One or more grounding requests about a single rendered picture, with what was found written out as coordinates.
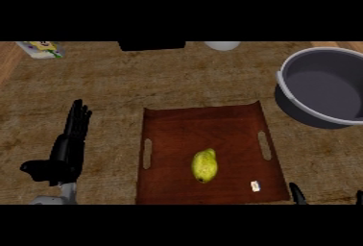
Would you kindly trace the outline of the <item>brown wooden tray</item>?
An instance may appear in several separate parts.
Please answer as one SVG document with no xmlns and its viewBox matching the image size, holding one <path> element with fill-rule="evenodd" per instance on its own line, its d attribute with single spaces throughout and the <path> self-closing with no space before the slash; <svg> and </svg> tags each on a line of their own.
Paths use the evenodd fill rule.
<svg viewBox="0 0 363 246">
<path fill-rule="evenodd" d="M 245 204 L 289 192 L 261 104 L 143 111 L 138 204 Z"/>
</svg>

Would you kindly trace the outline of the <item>colourful printed packet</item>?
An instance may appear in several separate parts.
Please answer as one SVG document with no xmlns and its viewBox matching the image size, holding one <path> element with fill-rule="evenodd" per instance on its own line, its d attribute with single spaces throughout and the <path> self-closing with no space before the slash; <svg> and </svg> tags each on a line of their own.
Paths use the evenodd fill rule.
<svg viewBox="0 0 363 246">
<path fill-rule="evenodd" d="M 65 55 L 63 48 L 53 41 L 17 41 L 16 45 L 32 59 L 54 59 Z"/>
</svg>

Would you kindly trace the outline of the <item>white round object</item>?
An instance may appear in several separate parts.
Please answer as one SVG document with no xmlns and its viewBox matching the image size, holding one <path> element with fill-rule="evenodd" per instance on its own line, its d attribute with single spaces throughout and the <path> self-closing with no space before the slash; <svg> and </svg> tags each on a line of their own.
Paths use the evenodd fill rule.
<svg viewBox="0 0 363 246">
<path fill-rule="evenodd" d="M 205 45 L 216 51 L 231 51 L 240 45 L 239 41 L 206 41 Z"/>
</svg>

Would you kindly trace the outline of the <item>yellow-green pear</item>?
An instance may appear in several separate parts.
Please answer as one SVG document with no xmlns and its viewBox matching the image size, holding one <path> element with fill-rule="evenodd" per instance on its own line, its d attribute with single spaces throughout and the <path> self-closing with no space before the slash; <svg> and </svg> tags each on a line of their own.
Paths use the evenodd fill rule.
<svg viewBox="0 0 363 246">
<path fill-rule="evenodd" d="M 215 151 L 208 148 L 203 151 L 196 152 L 191 160 L 191 173 L 196 180 L 205 184 L 208 183 L 218 171 L 218 163 Z"/>
</svg>

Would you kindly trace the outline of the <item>black box appliance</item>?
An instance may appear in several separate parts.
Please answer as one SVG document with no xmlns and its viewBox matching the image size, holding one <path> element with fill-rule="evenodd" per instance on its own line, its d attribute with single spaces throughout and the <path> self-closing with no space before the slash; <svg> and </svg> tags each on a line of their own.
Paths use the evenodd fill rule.
<svg viewBox="0 0 363 246">
<path fill-rule="evenodd" d="M 147 51 L 147 50 L 165 50 L 165 49 L 181 49 L 186 46 L 184 41 L 171 42 L 135 42 L 135 41 L 119 41 L 121 50 L 129 51 Z"/>
</svg>

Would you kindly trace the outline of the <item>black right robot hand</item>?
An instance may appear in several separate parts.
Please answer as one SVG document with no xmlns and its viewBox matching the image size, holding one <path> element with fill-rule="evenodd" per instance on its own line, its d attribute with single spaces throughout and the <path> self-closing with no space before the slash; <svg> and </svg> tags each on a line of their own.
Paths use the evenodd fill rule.
<svg viewBox="0 0 363 246">
<path fill-rule="evenodd" d="M 289 184 L 289 189 L 290 189 L 295 204 L 305 205 L 308 203 L 307 198 L 305 198 L 304 192 L 301 191 L 295 183 Z M 363 191 L 361 190 L 355 192 L 355 204 L 363 205 Z"/>
</svg>

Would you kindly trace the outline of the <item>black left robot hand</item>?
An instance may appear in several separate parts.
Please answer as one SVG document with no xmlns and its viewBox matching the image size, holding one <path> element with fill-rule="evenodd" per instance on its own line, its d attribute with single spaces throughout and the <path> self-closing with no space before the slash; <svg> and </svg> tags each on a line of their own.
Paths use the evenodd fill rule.
<svg viewBox="0 0 363 246">
<path fill-rule="evenodd" d="M 34 182 L 48 182 L 50 186 L 76 182 L 82 172 L 90 119 L 88 106 L 76 99 L 66 116 L 63 132 L 54 140 L 50 157 L 45 160 L 28 160 L 19 166 Z"/>
</svg>

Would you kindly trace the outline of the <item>grey pot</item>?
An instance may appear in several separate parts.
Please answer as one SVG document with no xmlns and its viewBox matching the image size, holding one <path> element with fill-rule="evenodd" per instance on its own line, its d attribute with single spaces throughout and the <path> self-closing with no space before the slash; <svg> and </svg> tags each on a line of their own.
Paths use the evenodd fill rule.
<svg viewBox="0 0 363 246">
<path fill-rule="evenodd" d="M 320 129 L 363 126 L 363 53 L 312 47 L 293 53 L 274 73 L 274 101 Z"/>
</svg>

